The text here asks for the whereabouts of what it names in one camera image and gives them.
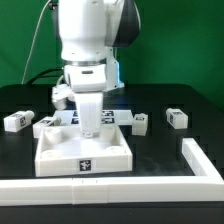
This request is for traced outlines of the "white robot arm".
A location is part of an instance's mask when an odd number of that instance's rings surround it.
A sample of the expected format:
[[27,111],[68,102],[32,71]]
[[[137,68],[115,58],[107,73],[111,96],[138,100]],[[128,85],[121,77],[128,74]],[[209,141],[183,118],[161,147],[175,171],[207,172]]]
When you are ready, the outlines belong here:
[[134,0],[58,0],[64,76],[84,135],[100,131],[108,50],[129,46],[140,29]]

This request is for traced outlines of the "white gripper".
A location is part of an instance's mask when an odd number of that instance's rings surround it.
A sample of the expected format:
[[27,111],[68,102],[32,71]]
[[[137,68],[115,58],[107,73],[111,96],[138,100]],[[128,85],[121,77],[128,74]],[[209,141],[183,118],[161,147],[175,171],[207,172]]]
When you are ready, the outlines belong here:
[[75,103],[81,131],[84,134],[98,133],[101,126],[103,93],[76,93]]

